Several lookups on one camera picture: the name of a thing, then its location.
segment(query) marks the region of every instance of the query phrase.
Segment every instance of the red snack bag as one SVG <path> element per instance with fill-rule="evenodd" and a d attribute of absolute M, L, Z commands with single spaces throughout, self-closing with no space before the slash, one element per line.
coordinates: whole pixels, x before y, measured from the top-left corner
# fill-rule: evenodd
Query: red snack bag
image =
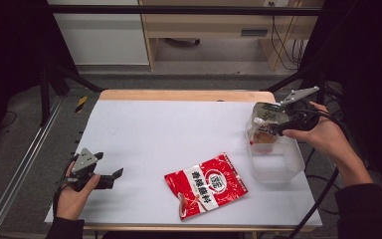
<path fill-rule="evenodd" d="M 223 206 L 248 192 L 226 153 L 167 174 L 165 180 L 179 199 L 181 220 Z"/>

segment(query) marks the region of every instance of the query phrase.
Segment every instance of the wall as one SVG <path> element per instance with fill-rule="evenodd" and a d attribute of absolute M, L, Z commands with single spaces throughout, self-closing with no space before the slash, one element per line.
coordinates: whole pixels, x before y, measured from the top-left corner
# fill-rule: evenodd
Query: wall
<path fill-rule="evenodd" d="M 48 0 L 49 4 L 137 5 L 136 0 Z M 76 65 L 148 65 L 139 15 L 55 14 Z"/>

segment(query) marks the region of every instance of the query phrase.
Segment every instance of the white sheet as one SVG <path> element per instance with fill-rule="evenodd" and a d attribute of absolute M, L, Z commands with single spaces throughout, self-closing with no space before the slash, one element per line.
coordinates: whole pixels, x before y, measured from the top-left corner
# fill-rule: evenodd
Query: white sheet
<path fill-rule="evenodd" d="M 95 190 L 81 218 L 119 225 L 297 225 L 314 203 L 305 175 L 262 184 L 251 175 L 245 125 L 254 103 L 98 101 L 77 152 L 102 151 L 95 169 L 123 176 Z M 243 198 L 181 221 L 164 175 L 226 152 L 249 189 Z M 52 208 L 45 221 L 53 220 Z M 306 225 L 321 226 L 315 212 Z"/>

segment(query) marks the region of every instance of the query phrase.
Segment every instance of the floor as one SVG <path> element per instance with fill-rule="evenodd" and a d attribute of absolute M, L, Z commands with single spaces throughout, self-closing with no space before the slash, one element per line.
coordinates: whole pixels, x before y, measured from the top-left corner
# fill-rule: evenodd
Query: floor
<path fill-rule="evenodd" d="M 271 71 L 263 57 L 257 40 L 214 40 L 201 39 L 195 46 L 188 42 L 165 40 L 160 43 L 154 71 L 148 66 L 80 66 L 82 75 L 104 88 L 112 89 L 206 89 L 206 90 L 259 90 L 277 83 L 294 72 L 284 67 Z M 287 68 L 294 65 L 284 59 Z M 64 169 L 66 160 L 77 148 L 81 140 L 88 115 L 93 110 L 98 94 L 92 93 L 69 81 L 71 91 L 62 98 L 60 111 L 50 132 L 46 135 L 34 155 L 34 160 L 23 178 L 17 196 L 10 201 L 6 216 L 0 221 L 0 238 L 44 238 L 49 225 L 43 222 L 49 210 L 49 202 L 55 190 L 54 182 Z M 297 82 L 275 93 L 276 98 L 284 98 Z M 53 103 L 61 98 L 51 94 Z M 88 100 L 80 113 L 75 113 L 80 97 Z M 40 89 L 32 88 L 14 96 L 8 105 L 8 114 L 0 129 L 0 198 L 11 182 L 17 168 L 26 157 L 26 152 L 41 120 Z M 311 148 L 299 144 L 304 158 Z M 306 174 L 327 177 L 332 165 L 327 158 L 315 153 Z M 370 172 L 374 180 L 382 186 L 380 172 Z M 313 196 L 317 196 L 323 181 L 309 177 Z M 337 238 L 336 221 L 338 216 L 327 211 L 336 211 L 336 205 L 329 192 L 319 208 L 323 226 L 312 232 L 303 232 L 297 238 Z M 272 238 L 267 233 L 262 238 Z M 247 233 L 246 238 L 253 238 Z"/>

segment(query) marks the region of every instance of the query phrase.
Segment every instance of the black curtain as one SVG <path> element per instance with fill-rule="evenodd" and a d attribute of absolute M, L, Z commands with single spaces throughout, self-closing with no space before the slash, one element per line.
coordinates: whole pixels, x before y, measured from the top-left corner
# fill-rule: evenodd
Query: black curtain
<path fill-rule="evenodd" d="M 353 2 L 327 0 L 324 7 L 348 10 Z M 382 173 L 382 1 L 360 0 L 333 41 L 320 50 L 342 17 L 318 19 L 301 67 L 309 68 L 312 61 L 320 64 L 315 74 L 303 79 L 301 87 L 316 85 L 319 71 L 326 80 L 342 85 L 341 106 L 361 156 Z M 319 52 L 324 54 L 317 58 Z"/>
<path fill-rule="evenodd" d="M 46 65 L 78 73 L 54 15 L 25 11 L 23 6 L 33 3 L 48 4 L 0 0 L 0 122 L 10 98 L 39 85 Z"/>

